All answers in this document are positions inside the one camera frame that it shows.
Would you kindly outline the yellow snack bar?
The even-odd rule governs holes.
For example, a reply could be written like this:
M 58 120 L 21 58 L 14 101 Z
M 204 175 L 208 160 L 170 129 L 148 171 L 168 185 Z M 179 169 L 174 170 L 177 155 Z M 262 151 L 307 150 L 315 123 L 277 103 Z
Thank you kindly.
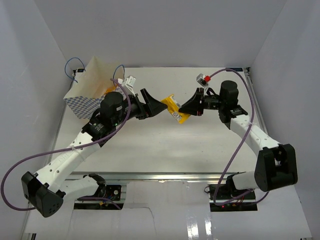
M 161 102 L 167 106 L 168 112 L 179 124 L 183 124 L 191 116 L 190 114 L 179 112 L 181 105 L 175 100 L 174 94 L 162 99 Z

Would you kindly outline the orange candy bag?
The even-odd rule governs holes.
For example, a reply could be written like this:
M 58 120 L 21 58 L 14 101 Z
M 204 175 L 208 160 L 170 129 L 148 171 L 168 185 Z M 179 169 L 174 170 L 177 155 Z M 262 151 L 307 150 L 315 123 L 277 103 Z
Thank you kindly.
M 111 87 L 107 88 L 107 90 L 104 92 L 104 95 L 111 93 L 111 92 L 115 92 L 116 89 L 117 89 L 116 86 L 111 86 Z

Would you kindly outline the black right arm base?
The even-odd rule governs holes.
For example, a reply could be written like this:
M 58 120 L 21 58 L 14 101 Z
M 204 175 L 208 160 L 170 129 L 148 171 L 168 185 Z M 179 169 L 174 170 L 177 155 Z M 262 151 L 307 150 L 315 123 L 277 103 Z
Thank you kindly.
M 216 189 L 215 184 L 209 184 L 204 188 L 204 193 L 209 197 L 209 206 L 210 211 L 212 213 L 222 213 L 222 212 L 255 212 L 258 210 L 256 204 L 256 195 L 252 191 L 249 194 L 242 196 L 238 199 L 235 199 L 227 204 L 224 205 L 216 205 L 214 203 L 214 192 Z M 232 195 L 226 187 L 222 184 L 217 192 L 216 195 L 216 202 L 217 203 L 224 203 L 229 201 L 232 198 L 237 197 L 238 195 L 244 193 L 246 190 L 241 190 L 240 192 L 235 193 Z

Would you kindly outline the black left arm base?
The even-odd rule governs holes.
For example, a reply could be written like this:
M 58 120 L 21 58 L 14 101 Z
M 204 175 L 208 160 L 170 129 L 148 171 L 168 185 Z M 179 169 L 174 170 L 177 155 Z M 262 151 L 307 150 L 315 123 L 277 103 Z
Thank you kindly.
M 75 210 L 121 210 L 123 203 L 121 201 L 122 186 L 119 184 L 107 184 L 106 180 L 95 173 L 85 175 L 93 178 L 99 188 L 94 195 L 86 196 L 84 200 L 74 203 Z

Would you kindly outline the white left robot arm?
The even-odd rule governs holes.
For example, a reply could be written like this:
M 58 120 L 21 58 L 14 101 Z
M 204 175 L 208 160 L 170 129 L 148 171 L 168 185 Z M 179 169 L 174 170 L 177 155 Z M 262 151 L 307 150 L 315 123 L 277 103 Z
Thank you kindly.
M 77 180 L 66 179 L 90 155 L 100 150 L 127 120 L 152 118 L 167 109 L 146 89 L 140 92 L 144 102 L 140 102 L 137 95 L 123 97 L 117 91 L 107 93 L 100 107 L 69 145 L 69 150 L 35 173 L 28 171 L 22 176 L 25 198 L 43 217 L 52 216 L 67 201 L 81 198 L 102 200 L 107 196 L 107 183 L 96 173 Z

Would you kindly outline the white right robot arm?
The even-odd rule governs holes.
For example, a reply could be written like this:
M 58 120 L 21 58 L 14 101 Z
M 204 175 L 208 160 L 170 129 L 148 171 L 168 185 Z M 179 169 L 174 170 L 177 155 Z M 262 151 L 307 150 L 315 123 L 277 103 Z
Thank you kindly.
M 219 94 L 206 95 L 204 88 L 185 102 L 179 112 L 201 116 L 204 110 L 217 110 L 220 121 L 237 134 L 256 155 L 254 171 L 228 176 L 226 195 L 236 200 L 245 190 L 263 192 L 295 185 L 298 182 L 296 151 L 291 144 L 281 144 L 254 125 L 248 113 L 238 104 L 238 85 L 231 80 L 221 83 Z

